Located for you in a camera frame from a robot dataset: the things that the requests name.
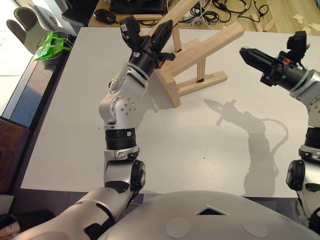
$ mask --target box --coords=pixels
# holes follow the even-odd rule
[[[0,193],[7,193],[24,149],[29,130],[0,118]]]

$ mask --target wooden floor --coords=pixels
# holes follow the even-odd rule
[[[179,0],[173,0],[173,4],[169,6],[169,10],[177,4]],[[320,24],[320,11],[317,8],[314,0],[259,0],[257,1],[257,7],[268,4],[269,12],[261,18],[261,25],[265,27],[272,18],[277,17],[279,21],[276,25],[270,30],[273,33],[290,33],[293,34],[296,31],[301,31],[304,27],[308,27],[311,23]],[[239,0],[229,0],[227,1],[227,7],[232,11],[240,12],[244,9],[244,4]],[[99,0],[97,9],[109,9],[109,3],[104,0]],[[222,10],[219,10],[215,6],[210,6],[208,11],[214,11],[219,14],[219,18],[222,20],[227,20],[229,18],[229,14]],[[243,16],[249,16],[250,14],[256,12],[256,8],[253,4],[251,8],[243,14]],[[298,23],[297,20],[293,19],[293,16],[299,14],[304,17],[303,23]],[[217,22],[212,23],[210,25],[211,28],[215,30],[221,30],[224,26],[229,26],[235,21],[239,21],[246,31],[256,31],[254,27],[254,22],[249,19],[237,18],[239,14],[233,13],[231,15],[231,20],[227,23]],[[126,17],[128,14],[117,14],[116,20],[120,21]],[[192,26],[189,24],[187,26],[186,23],[180,23],[180,28],[190,29]],[[107,25],[105,23],[97,21],[93,16],[90,19],[88,24],[89,27],[119,27],[119,24],[114,23],[112,25]],[[195,24],[193,26],[194,29],[210,29],[204,23]],[[320,36],[320,31],[316,31],[314,29],[311,30],[310,35]]]

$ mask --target sticky note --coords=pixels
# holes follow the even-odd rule
[[[313,22],[313,23],[309,24],[309,27],[320,32],[320,24],[316,24]]]
[[[310,27],[305,26],[305,27],[302,29],[302,31],[305,31],[305,32],[306,32],[306,34],[310,34],[311,28],[310,28]]]
[[[296,14],[293,16],[293,19],[295,19],[298,23],[302,24],[302,19],[304,19],[303,16],[301,16],[300,14]]]

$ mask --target desk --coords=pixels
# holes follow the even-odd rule
[[[187,42],[213,30],[182,29]],[[154,75],[137,105],[136,141],[146,165],[143,193],[185,190],[227,192],[248,197],[296,197],[286,185],[307,129],[305,106],[281,87],[259,82],[261,73],[241,59],[241,46],[271,56],[286,49],[290,34],[245,32],[206,59],[207,74],[224,70],[226,82],[182,96],[174,108]],[[319,38],[303,64],[319,70]],[[172,45],[169,40],[166,48]],[[110,80],[131,50],[117,28],[83,27],[74,43],[47,111],[22,188],[88,192],[103,185],[105,134],[98,111]],[[196,76],[196,66],[177,82]],[[286,131],[276,122],[282,122]]]
[[[179,0],[173,0],[173,4],[175,5]],[[259,0],[258,6],[261,6],[263,4],[270,4],[274,2],[274,0]],[[96,10],[97,9],[109,9],[110,4],[104,0],[99,0]],[[241,1],[238,0],[229,0],[227,2],[227,6],[229,9],[234,11],[242,11],[244,9],[244,4]],[[314,0],[277,0],[276,3],[273,3],[269,5],[269,12],[261,18],[261,24],[262,26],[266,26],[268,22],[273,18],[277,17],[279,18],[279,21],[276,23],[276,25],[270,30],[270,32],[273,33],[290,33],[293,34],[296,31],[301,31],[304,27],[308,27],[308,24],[311,24],[312,22],[320,24],[320,11],[317,8],[316,4],[314,3]],[[211,6],[209,8],[210,11],[215,11],[219,14],[220,18],[223,20],[228,19],[229,14],[217,9],[215,6]],[[249,14],[255,12],[256,9],[253,6],[250,8],[249,11],[247,11],[244,16],[248,16]],[[300,14],[304,17],[303,23],[298,23],[295,19],[292,17],[296,14]],[[126,17],[128,17],[128,14],[117,14],[116,20],[120,21]],[[211,27],[217,30],[221,30],[224,26],[229,26],[230,24],[237,21],[238,14],[232,14],[231,20],[227,23],[223,22],[217,22],[211,24]],[[244,29],[246,31],[253,31],[255,32],[254,23],[249,19],[243,19],[238,18],[238,21],[243,25]],[[180,28],[186,28],[190,29],[191,25],[189,26],[182,26],[184,23],[181,23]],[[112,24],[107,25],[103,22],[97,21],[94,16],[91,17],[90,22],[88,24],[89,27],[118,27],[119,24]],[[195,24],[194,29],[210,29],[208,28],[204,23],[202,24]],[[320,32],[316,31],[314,29],[311,30],[310,35],[320,36]]]

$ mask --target black cable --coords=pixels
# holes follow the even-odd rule
[[[179,21],[179,23],[188,23],[189,21],[192,21],[195,18],[198,18],[201,16],[202,13],[202,17],[205,20],[205,22],[210,25],[211,23],[217,23],[217,22],[222,22],[222,23],[227,23],[230,21],[231,19],[231,13],[229,12],[229,18],[227,20],[221,20],[220,16],[217,12],[215,11],[206,11],[206,7],[211,4],[212,2],[211,0],[207,1],[207,3],[201,7],[200,3],[198,2],[196,5],[194,5],[191,9],[190,9],[190,13],[191,13],[191,17],[186,19],[186,20],[182,20]]]
[[[139,24],[143,25],[143,26],[147,26],[147,27],[153,27],[155,25],[157,25],[158,22],[156,22],[156,20],[148,20],[148,21],[152,21],[151,23],[145,23],[143,20],[138,20]]]
[[[174,0],[169,0],[167,5],[167,0],[165,0],[164,10],[168,13],[167,6],[170,7],[174,3]]]
[[[255,9],[256,9],[257,12],[259,13],[259,18],[258,18],[258,20],[254,20],[253,18],[248,17],[248,16],[242,16],[243,13],[241,13],[237,18],[249,19],[249,20],[251,20],[251,21],[253,21],[253,22],[255,22],[255,23],[260,23],[261,17],[263,17],[264,15],[266,15],[266,14],[269,12],[269,5],[263,4],[263,5],[261,5],[260,7],[257,7],[257,2],[256,2],[256,0],[253,0],[253,4],[254,4]],[[249,8],[248,8],[248,9],[251,8],[251,5],[252,5],[252,0],[250,0],[250,5],[249,5]],[[262,10],[264,7],[266,7],[266,11],[265,11],[265,12],[262,12],[261,10]]]
[[[240,2],[242,2],[244,4],[244,9],[243,11],[234,11],[234,10],[230,10],[228,7],[227,7],[227,0],[224,0],[224,3],[221,3],[221,2],[218,2],[218,0],[213,0],[212,1],[212,4],[222,10],[222,11],[225,11],[225,12],[228,12],[228,13],[232,13],[232,14],[243,14],[245,13],[246,11],[248,11],[249,8],[247,8],[247,3],[245,2],[245,0],[239,0]]]

